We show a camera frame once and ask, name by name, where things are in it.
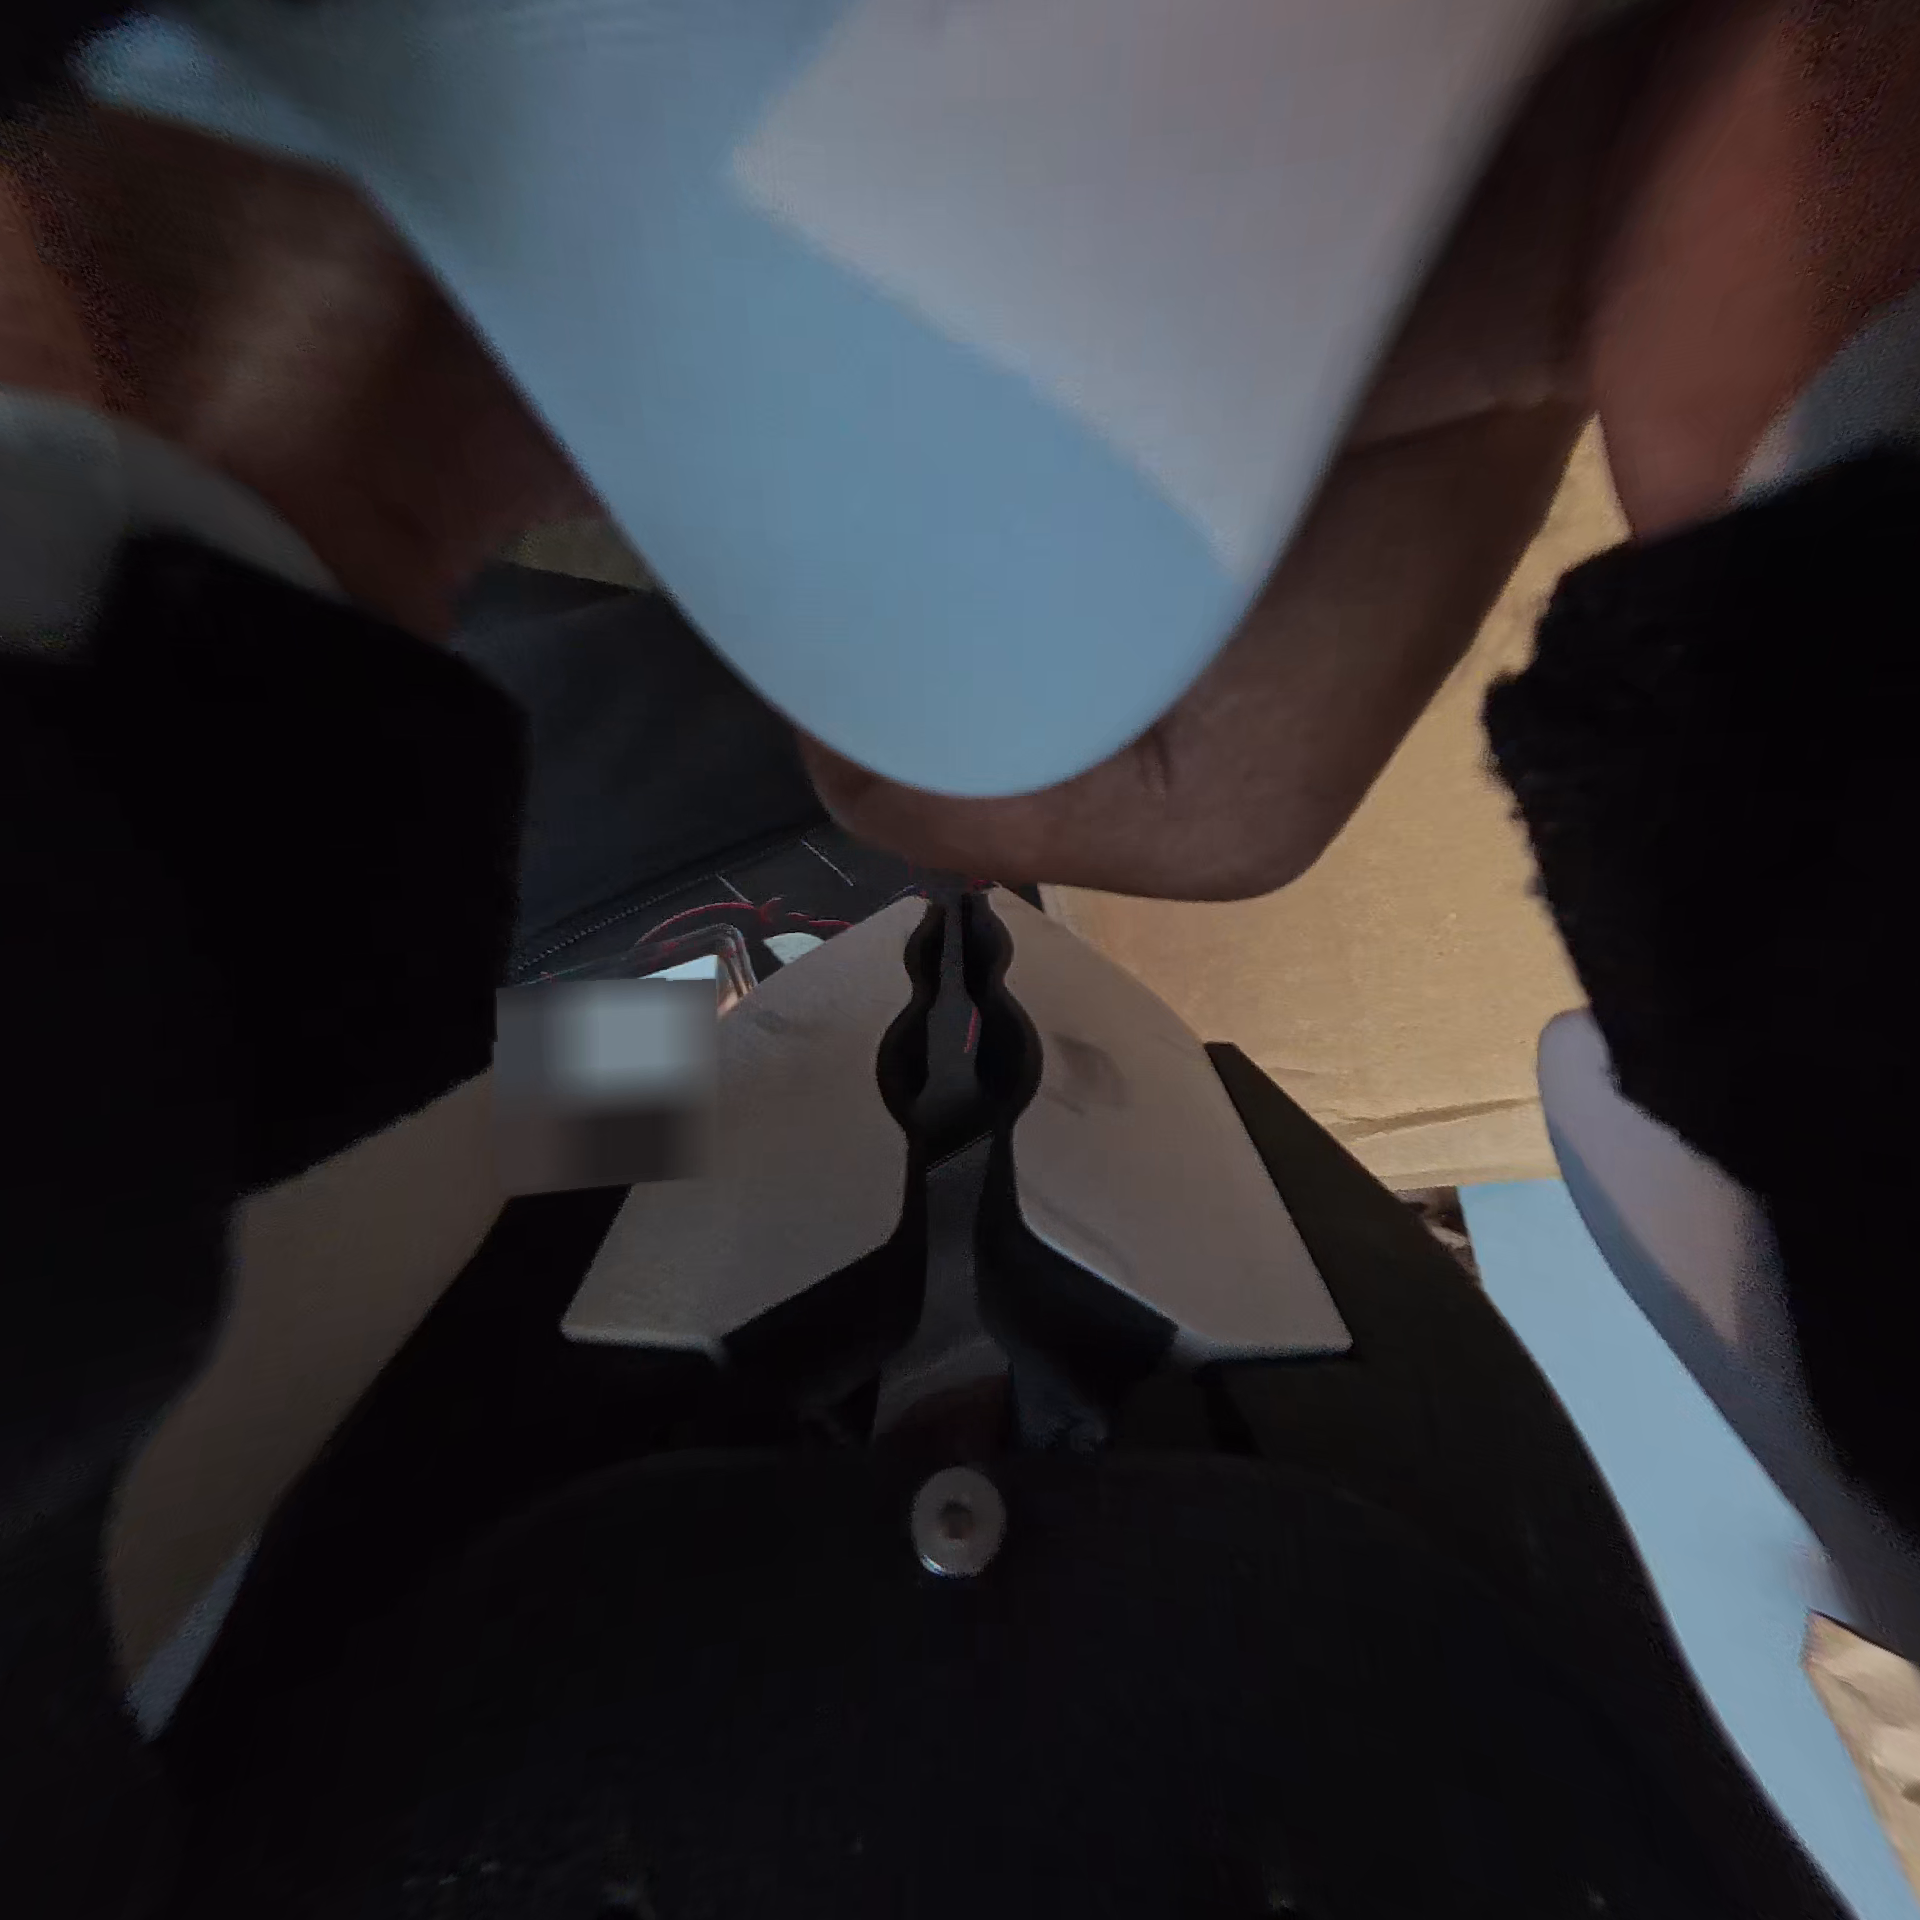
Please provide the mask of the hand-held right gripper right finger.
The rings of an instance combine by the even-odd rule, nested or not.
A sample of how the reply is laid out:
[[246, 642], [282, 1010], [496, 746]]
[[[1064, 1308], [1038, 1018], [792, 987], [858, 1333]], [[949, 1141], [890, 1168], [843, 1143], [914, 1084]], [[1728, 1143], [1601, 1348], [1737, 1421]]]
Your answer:
[[1354, 1336], [1206, 1047], [1008, 891], [968, 901], [998, 1099], [981, 1236], [998, 1320], [1049, 1359], [1301, 1359]]

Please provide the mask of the person's left hand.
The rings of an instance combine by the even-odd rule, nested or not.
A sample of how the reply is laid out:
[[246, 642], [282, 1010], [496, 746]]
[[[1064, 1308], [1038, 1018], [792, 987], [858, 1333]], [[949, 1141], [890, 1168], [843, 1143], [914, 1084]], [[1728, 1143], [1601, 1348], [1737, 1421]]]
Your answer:
[[[1640, 538], [1717, 517], [1915, 285], [1915, 30], [1915, 5], [1670, 5], [1578, 44], [1170, 715], [1013, 800], [942, 800], [803, 736], [830, 815], [979, 878], [1184, 901], [1301, 878], [1467, 653], [1588, 418]], [[425, 640], [504, 547], [593, 506], [347, 183], [61, 87], [4, 127], [4, 384], [177, 444]]]

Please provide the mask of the brown cardboard box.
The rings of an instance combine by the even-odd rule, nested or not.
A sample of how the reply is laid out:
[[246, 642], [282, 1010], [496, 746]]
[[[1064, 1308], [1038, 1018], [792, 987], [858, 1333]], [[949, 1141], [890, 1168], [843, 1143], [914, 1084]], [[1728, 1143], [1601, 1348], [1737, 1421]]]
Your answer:
[[1395, 1190], [1557, 1178], [1548, 1022], [1581, 1005], [1482, 732], [1552, 587], [1625, 518], [1590, 423], [1544, 527], [1422, 720], [1307, 875], [1245, 902], [1045, 886], [1045, 910], [1202, 1037], [1237, 1044]]

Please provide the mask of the dark fabric with red stitching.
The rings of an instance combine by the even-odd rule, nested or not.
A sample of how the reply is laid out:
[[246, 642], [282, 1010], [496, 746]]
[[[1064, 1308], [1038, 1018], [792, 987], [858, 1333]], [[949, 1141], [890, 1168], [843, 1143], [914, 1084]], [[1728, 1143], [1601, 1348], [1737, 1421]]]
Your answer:
[[778, 935], [830, 940], [928, 883], [830, 822], [786, 720], [658, 592], [496, 564], [454, 648], [530, 741], [512, 984], [722, 924], [765, 966]]

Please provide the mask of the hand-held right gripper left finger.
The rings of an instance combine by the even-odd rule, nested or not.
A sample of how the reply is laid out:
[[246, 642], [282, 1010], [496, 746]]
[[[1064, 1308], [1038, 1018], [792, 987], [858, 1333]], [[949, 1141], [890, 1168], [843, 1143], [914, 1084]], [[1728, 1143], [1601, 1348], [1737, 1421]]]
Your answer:
[[877, 1253], [906, 1212], [908, 1135], [880, 1047], [916, 1007], [908, 952], [942, 936], [890, 902], [758, 983], [718, 1027], [718, 1141], [701, 1173], [632, 1188], [562, 1314], [606, 1348], [718, 1358], [724, 1340]]

